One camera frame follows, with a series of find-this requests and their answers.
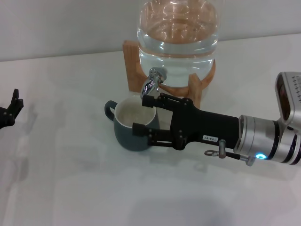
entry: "camera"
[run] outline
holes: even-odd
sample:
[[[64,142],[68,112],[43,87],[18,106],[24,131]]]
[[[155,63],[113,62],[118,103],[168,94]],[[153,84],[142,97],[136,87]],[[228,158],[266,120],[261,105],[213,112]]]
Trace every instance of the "camera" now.
[[[281,118],[241,115],[234,153],[301,165],[301,73],[283,72],[275,84]]]

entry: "wooden stand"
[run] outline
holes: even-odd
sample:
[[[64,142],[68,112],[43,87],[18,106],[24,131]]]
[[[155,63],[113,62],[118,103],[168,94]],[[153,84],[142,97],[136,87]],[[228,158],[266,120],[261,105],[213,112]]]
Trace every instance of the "wooden stand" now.
[[[132,92],[140,93],[141,88],[147,76],[144,74],[139,59],[138,42],[126,40],[123,44],[124,61],[127,70],[128,89]],[[193,104],[200,108],[202,91],[212,81],[215,74],[215,60],[209,74],[200,80],[197,74],[189,75],[187,87],[172,88],[165,85],[160,85],[160,88],[170,93],[175,97],[187,97],[192,99]]]

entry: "white wall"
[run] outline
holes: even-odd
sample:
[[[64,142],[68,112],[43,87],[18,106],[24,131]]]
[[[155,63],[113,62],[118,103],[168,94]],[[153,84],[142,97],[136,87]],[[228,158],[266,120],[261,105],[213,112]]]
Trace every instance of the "white wall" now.
[[[138,1],[0,0],[0,61],[121,50]],[[221,40],[289,33],[301,33],[301,0],[226,0]]]

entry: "blue led light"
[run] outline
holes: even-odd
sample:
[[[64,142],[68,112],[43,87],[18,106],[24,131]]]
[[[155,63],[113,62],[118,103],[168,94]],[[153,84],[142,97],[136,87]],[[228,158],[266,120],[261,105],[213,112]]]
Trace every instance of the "blue led light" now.
[[[256,158],[257,159],[266,159],[267,157],[264,154],[257,154]]]

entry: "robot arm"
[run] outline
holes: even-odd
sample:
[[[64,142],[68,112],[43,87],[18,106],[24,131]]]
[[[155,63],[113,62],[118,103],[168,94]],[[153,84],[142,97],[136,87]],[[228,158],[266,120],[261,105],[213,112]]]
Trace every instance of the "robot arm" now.
[[[15,119],[24,107],[22,99],[19,99],[19,90],[15,89],[11,103],[7,109],[0,107],[0,129],[7,126],[13,126]]]
[[[242,115],[240,118],[197,109],[192,100],[161,93],[155,99],[144,96],[142,105],[173,112],[170,130],[133,124],[133,134],[148,136],[148,145],[183,150],[190,142],[219,147],[205,155],[231,157],[248,166],[255,158],[301,165],[301,73],[281,73],[276,81],[281,119],[278,121]]]

